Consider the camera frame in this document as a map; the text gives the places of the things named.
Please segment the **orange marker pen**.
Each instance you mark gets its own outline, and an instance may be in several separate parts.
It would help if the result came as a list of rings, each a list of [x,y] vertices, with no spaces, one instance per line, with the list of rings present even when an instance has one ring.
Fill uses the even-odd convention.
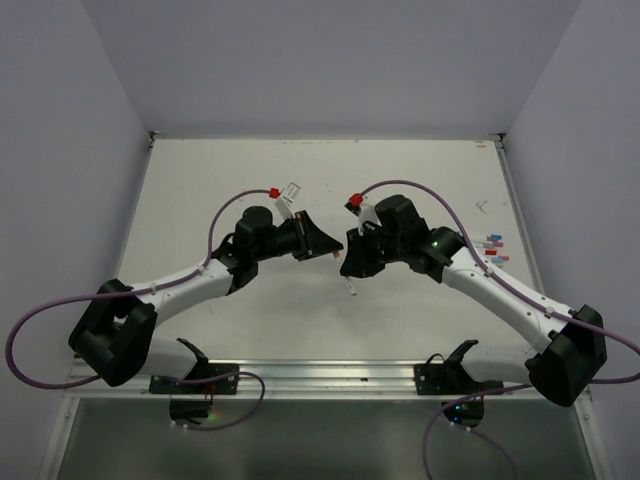
[[[344,274],[342,273],[343,257],[342,257],[342,255],[341,255],[341,253],[340,253],[339,251],[335,251],[335,252],[333,253],[333,257],[334,257],[334,259],[335,259],[335,261],[336,261],[336,264],[337,264],[337,270],[338,270],[338,273],[339,273],[340,277],[341,277],[341,278],[344,280],[344,282],[346,283],[346,286],[347,286],[347,289],[348,289],[349,295],[350,295],[351,297],[356,297],[356,296],[357,296],[357,291],[356,291],[355,285],[354,285],[354,283],[353,283],[353,281],[352,281],[351,277],[350,277],[350,276],[346,276],[346,275],[344,275]]]

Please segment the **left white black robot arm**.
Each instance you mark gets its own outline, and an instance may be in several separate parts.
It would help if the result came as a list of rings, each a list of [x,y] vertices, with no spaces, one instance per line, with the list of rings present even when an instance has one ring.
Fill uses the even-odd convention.
[[[229,296],[250,283],[260,262],[286,255],[305,261],[341,251],[305,211],[281,224],[265,207],[246,209],[205,261],[157,282],[103,284],[71,332],[68,344],[111,387],[137,375],[156,376],[185,392],[201,390],[209,360],[186,339],[155,336],[158,326],[201,303]]]

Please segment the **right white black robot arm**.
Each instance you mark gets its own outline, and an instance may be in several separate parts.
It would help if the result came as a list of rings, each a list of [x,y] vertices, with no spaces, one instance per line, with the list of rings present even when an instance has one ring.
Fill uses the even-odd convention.
[[[404,263],[473,299],[525,341],[501,348],[466,340],[440,363],[417,364],[418,394],[471,394],[521,383],[569,407],[604,365],[603,320],[593,308],[574,310],[494,269],[460,233],[429,227],[403,195],[370,205],[355,194],[345,207],[358,225],[347,233],[342,276],[371,278],[391,263]]]

